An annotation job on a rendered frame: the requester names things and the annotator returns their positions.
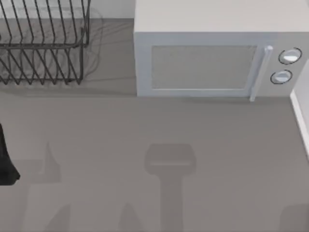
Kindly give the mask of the microwave oven door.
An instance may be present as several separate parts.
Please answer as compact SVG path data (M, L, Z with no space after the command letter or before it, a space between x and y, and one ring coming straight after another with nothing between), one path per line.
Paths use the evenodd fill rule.
M265 58L253 35L135 32L139 97L248 97Z

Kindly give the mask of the pale microwave oven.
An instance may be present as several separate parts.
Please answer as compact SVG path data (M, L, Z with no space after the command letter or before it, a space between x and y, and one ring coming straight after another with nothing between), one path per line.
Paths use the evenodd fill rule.
M257 97L289 97L309 60L308 0L136 0L135 32L230 32L253 35L273 46ZM290 65L278 60L283 50L299 48ZM275 85L274 72L289 70L292 79Z

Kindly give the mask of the small microwave knob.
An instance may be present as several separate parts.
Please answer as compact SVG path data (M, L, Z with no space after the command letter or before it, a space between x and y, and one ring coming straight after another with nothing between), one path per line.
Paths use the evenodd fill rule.
M293 73L289 70L283 70L279 72L274 72L270 80L275 85L282 85L289 82L293 77Z

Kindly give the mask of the large microwave knob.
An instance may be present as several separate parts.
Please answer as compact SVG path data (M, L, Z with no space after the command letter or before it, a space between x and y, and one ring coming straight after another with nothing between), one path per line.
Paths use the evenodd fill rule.
M302 51L299 48L283 50L278 57L281 64L290 65L297 62L302 57Z

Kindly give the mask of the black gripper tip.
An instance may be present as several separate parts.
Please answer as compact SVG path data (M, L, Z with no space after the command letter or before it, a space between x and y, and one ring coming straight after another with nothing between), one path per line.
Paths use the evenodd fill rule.
M0 123L0 186L12 186L21 177L10 159L2 124Z

